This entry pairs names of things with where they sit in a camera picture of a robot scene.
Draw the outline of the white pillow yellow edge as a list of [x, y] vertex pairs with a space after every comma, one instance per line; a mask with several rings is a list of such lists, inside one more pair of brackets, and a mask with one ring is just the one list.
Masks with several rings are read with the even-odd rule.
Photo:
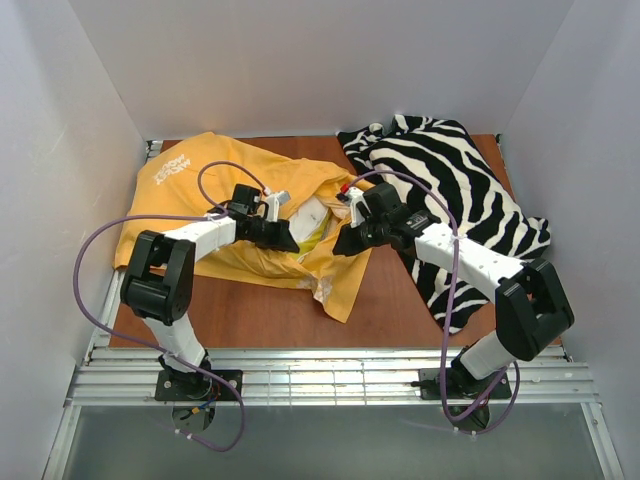
[[297, 253], [290, 256], [301, 263], [327, 235], [331, 210], [316, 197], [311, 197], [290, 217], [289, 230], [298, 245]]

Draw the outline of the yellow pillowcase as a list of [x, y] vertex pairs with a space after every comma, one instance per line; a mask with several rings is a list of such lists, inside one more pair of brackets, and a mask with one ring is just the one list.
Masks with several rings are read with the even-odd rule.
[[307, 290], [330, 317], [346, 322], [370, 258], [369, 252], [351, 257], [332, 253], [340, 228], [350, 222], [349, 208], [336, 196], [353, 178], [333, 162], [291, 159], [211, 132], [188, 138], [138, 172], [129, 210], [133, 219], [122, 227], [113, 264], [121, 268], [129, 263], [141, 231], [181, 227], [184, 216], [201, 216], [213, 201], [230, 199], [236, 185], [263, 182], [273, 191], [290, 194], [280, 210], [284, 219], [293, 219], [309, 201], [319, 201], [329, 215], [326, 236], [297, 255], [237, 242], [198, 261], [196, 274]]

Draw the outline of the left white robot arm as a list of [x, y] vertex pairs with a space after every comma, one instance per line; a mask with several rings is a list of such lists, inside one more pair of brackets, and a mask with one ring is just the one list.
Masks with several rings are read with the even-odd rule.
[[212, 380], [207, 352], [188, 317], [196, 263], [238, 241], [260, 249], [297, 253], [289, 222], [279, 208], [286, 191], [263, 194], [238, 184], [229, 200], [183, 227], [164, 232], [145, 230], [134, 244], [121, 287], [121, 301], [141, 318], [163, 349], [159, 362], [169, 381], [185, 394], [201, 397]]

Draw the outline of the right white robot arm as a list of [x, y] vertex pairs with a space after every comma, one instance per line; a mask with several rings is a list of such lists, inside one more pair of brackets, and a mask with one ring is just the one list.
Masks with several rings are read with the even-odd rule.
[[534, 359], [574, 324], [549, 261], [525, 262], [457, 236], [428, 211], [411, 211], [389, 184], [367, 191], [345, 185], [337, 198], [349, 207], [351, 220], [341, 228], [334, 254], [354, 256], [390, 245], [444, 269], [494, 304], [494, 331], [465, 348], [445, 370], [443, 382], [452, 393], [480, 394], [499, 370], [517, 360]]

